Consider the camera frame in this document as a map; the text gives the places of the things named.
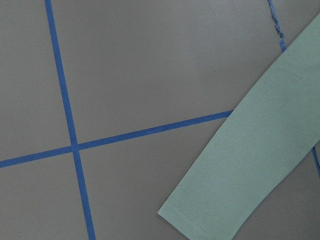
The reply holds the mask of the olive green long-sleeve shirt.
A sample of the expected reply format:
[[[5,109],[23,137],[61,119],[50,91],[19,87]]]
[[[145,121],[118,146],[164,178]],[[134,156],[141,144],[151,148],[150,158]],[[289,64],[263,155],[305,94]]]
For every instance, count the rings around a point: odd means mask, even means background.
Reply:
[[[230,240],[319,140],[315,17],[226,118],[158,214],[190,240]]]

